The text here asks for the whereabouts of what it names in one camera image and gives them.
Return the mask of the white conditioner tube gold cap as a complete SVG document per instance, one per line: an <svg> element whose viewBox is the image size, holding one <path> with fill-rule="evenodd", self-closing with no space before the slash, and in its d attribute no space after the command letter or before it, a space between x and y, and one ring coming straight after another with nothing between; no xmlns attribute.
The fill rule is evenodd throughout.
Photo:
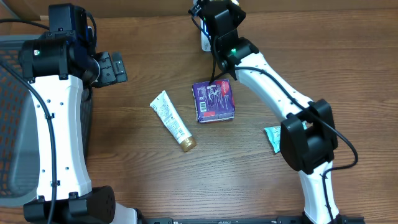
<svg viewBox="0 0 398 224"><path fill-rule="evenodd" d="M157 113L184 152L190 151L197 145L165 90L150 103L150 107Z"/></svg>

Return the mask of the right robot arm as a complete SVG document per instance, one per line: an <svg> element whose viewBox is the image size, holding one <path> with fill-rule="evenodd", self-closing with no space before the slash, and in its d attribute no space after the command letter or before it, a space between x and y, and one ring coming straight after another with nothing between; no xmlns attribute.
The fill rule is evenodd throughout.
<svg viewBox="0 0 398 224"><path fill-rule="evenodd" d="M338 146L331 106L291 87L237 28L246 13L233 1L194 1L192 17L204 24L213 64L252 90L280 122L280 153L300 176L307 223L336 223L330 171Z"/></svg>

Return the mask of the purple Carefree pad pack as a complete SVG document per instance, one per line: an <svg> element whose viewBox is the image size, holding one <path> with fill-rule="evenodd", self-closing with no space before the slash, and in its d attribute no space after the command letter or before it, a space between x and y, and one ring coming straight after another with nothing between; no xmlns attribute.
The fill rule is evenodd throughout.
<svg viewBox="0 0 398 224"><path fill-rule="evenodd" d="M194 83L193 98L199 123L212 123L234 119L235 105L228 79Z"/></svg>

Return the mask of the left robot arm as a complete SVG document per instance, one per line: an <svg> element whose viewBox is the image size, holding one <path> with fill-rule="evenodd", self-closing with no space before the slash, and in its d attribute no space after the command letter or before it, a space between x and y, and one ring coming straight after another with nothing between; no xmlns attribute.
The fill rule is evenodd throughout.
<svg viewBox="0 0 398 224"><path fill-rule="evenodd" d="M119 53L96 51L93 16L72 4L49 6L49 28L19 53L21 80L35 103L39 183L23 207L30 223L137 223L109 186L93 187L83 153L81 99L85 88L127 80Z"/></svg>

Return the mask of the mint green wipes packet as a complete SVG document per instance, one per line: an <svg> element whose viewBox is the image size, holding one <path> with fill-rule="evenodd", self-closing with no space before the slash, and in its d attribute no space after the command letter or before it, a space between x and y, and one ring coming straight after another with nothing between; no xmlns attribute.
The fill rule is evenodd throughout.
<svg viewBox="0 0 398 224"><path fill-rule="evenodd" d="M280 134L281 127L273 126L264 128L267 138L274 150L274 153L277 154L280 152Z"/></svg>

